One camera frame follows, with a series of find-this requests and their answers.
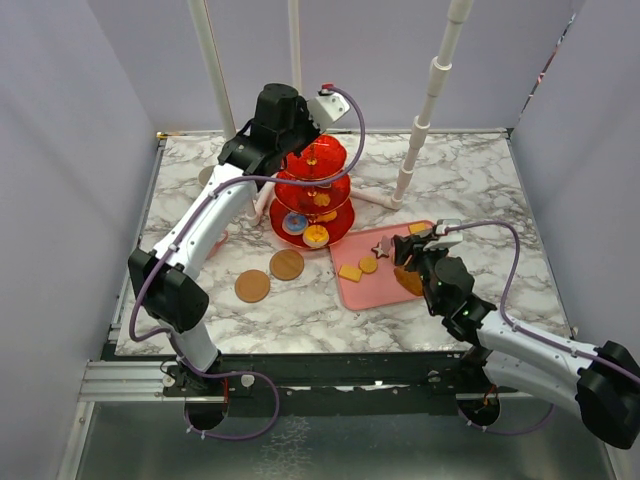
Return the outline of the metal tongs pink tips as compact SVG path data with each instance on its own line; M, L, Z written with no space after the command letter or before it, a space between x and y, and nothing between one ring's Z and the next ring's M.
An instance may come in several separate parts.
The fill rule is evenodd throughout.
M390 255L392 247L393 247L393 241L389 237L383 236L381 239L381 248L383 253L386 256Z

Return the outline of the star gingerbread cookie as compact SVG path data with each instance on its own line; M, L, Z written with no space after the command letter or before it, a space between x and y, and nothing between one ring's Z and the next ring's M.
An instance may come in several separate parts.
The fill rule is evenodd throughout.
M390 254L389 254L389 249L385 248L381 242L379 242L378 244L376 244L374 247L371 248L371 252L374 254L374 257L376 259L381 259L381 258L389 258Z

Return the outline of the brown croissant bread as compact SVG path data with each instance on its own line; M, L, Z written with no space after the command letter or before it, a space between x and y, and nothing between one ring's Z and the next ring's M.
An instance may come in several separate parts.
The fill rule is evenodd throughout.
M423 295L422 280L417 272L407 271L403 267L395 267L394 276L397 283L412 295Z

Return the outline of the round biscuit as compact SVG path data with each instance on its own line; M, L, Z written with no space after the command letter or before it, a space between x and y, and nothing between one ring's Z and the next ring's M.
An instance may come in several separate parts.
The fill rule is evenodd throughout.
M373 256L364 256L359 260L359 268L365 274L372 274L378 269L378 261Z

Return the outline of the rectangular yellow biscuit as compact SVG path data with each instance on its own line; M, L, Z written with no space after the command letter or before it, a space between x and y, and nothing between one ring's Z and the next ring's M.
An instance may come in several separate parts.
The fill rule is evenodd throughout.
M362 270L359 267L352 265L342 265L338 271L338 276L341 279L358 283L362 277Z

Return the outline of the swirl butter cookie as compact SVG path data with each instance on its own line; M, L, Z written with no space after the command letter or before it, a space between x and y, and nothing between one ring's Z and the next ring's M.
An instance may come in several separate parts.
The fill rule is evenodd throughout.
M313 197L313 203L318 207L326 207L331 203L331 197L326 193L317 193Z

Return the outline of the orange fish cookie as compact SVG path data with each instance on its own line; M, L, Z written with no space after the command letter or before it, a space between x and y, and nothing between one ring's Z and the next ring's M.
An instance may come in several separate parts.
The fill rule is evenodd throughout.
M315 222L316 223L328 223L331 222L333 220L335 220L337 218L337 212L336 211L332 211L323 215L318 215L315 218Z

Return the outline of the red three-tier stand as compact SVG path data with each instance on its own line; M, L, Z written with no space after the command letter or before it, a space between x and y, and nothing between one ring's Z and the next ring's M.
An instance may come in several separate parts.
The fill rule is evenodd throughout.
M309 226L320 224L327 228L332 245L340 241L351 229L355 221L355 211L350 200L351 179L345 175L329 183L329 178L344 170L347 152L333 136L322 135L307 147L300 156L289 154L284 161L284 169L277 174L279 179L291 180L291 185L277 183L274 199L269 207L272 230L284 242L303 249L310 248L303 243L302 235L291 236L282 229L282 220L289 212L307 217ZM326 193L331 203L318 207L313 203L317 193ZM316 223L315 218L332 211L337 218L328 223Z

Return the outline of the blue frosted donut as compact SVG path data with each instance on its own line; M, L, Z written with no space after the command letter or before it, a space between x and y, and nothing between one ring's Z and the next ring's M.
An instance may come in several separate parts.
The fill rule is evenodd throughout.
M307 217L295 212L287 213L282 220L283 231L291 236L302 235L308 226Z

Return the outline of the yellow donut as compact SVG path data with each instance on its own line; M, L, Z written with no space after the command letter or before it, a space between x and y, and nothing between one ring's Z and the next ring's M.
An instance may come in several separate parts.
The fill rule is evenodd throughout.
M310 248L322 248L329 243L329 231L323 225L312 224L304 230L302 240Z

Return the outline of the pink mug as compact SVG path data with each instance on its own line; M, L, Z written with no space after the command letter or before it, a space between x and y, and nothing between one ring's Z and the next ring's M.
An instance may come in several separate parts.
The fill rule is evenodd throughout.
M218 252L218 250L227 242L228 238L228 230L225 230L222 234L222 237L214 244L214 246L209 251L207 259L212 258Z

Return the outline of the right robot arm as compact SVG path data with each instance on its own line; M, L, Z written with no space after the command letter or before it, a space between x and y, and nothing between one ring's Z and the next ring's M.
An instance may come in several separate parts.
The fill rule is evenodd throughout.
M503 305L481 299L463 260L449 248L457 229L392 240L396 266L418 274L430 315L480 356L459 367L461 383L528 393L576 414L601 441L630 449L639 436L639 364L614 341L601 346L556 336L510 317Z

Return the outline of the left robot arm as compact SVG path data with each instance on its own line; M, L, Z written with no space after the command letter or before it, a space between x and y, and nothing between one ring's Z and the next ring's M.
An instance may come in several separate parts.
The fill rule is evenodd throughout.
M301 153L334 121L319 98L306 99L284 84L265 85L254 116L225 142L194 204L150 251L136 248L129 256L131 316L146 312L158 322L195 392L210 394L221 380L215 365L220 351L203 321L209 296L197 283L207 256L286 157Z

